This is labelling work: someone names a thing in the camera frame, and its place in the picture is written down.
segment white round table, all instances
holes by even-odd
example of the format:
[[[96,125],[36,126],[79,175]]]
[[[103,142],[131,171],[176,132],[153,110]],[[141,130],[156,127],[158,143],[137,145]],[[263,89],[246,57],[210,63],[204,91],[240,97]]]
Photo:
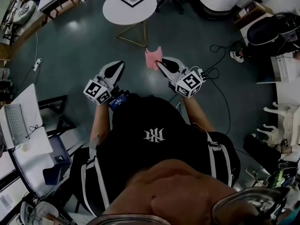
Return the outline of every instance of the white round table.
[[[117,37],[127,40],[129,42],[146,47],[146,27],[145,20],[150,17],[157,6],[156,0],[144,0],[131,7],[121,0],[106,0],[103,5],[103,15],[111,23],[117,25],[131,25],[129,28],[118,33]],[[131,41],[127,38],[121,37],[121,33],[132,28],[137,23],[143,23],[144,27],[144,44]]]

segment gray floor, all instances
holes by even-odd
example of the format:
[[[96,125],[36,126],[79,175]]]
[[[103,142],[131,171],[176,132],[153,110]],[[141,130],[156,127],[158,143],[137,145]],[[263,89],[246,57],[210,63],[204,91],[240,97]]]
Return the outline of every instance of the gray floor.
[[[43,58],[36,84],[38,99],[68,94],[66,115],[79,126],[85,140],[90,135],[95,105],[84,96],[83,89],[103,65],[114,60],[125,61],[126,68],[119,82],[121,89],[166,100],[174,95],[159,71],[146,68],[142,47],[116,38],[115,25],[102,13],[104,1],[86,1],[38,32],[38,57]],[[189,4],[185,4],[184,9],[185,13],[179,15],[172,4],[165,4],[160,13],[154,13],[147,20],[150,51],[161,46],[164,56],[178,58],[189,67],[206,69],[222,56],[222,52],[209,51],[211,44],[228,46],[242,38],[230,20],[210,22],[200,18]],[[16,86],[20,86],[34,65],[35,52],[36,36],[32,36],[10,64],[11,79]],[[220,78],[215,82],[227,97],[231,111],[228,136],[237,149],[243,150],[244,137],[268,123],[263,107],[273,101],[273,89],[269,84],[256,84],[258,72],[252,61],[239,64],[227,55],[217,67]],[[35,77],[36,73],[31,72],[19,92],[34,83]],[[225,133],[228,129],[226,104],[211,81],[207,81],[195,97],[217,131]],[[172,104],[176,105],[179,100],[178,96]],[[242,171],[249,164],[258,166],[247,155],[240,152],[238,155]],[[240,178],[249,179],[244,172]]]

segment sneaker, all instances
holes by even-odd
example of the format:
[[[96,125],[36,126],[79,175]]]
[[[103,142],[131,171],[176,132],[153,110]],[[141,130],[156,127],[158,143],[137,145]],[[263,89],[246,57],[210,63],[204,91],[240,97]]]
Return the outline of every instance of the sneaker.
[[[244,61],[244,58],[239,55],[239,52],[231,51],[230,56],[239,63],[242,63]]]

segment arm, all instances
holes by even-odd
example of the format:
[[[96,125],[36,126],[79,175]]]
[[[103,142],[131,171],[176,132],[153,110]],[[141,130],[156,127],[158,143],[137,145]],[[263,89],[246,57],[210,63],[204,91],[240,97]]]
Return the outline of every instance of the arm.
[[[294,57],[295,59],[300,60],[300,51],[295,52]]]
[[[196,126],[202,132],[204,132],[203,129],[205,129],[207,132],[215,131],[194,97],[183,97],[183,102],[186,107],[187,115],[191,125]]]
[[[90,134],[90,142],[99,134],[100,143],[102,143],[109,134],[110,130],[111,128],[109,123],[107,103],[104,103],[101,106],[97,105],[92,132]]]
[[[62,222],[61,220],[59,220],[57,217],[53,216],[50,213],[47,213],[44,218],[53,221],[54,225],[64,225],[64,222]]]

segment power strip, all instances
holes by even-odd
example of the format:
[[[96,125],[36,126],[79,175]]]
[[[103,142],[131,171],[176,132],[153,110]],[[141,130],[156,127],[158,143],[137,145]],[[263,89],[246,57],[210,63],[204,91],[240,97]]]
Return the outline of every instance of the power strip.
[[[41,59],[41,58],[37,59],[35,65],[34,65],[34,67],[33,67],[33,71],[35,71],[35,72],[37,71],[38,66],[41,64],[41,62],[42,62],[42,59]]]

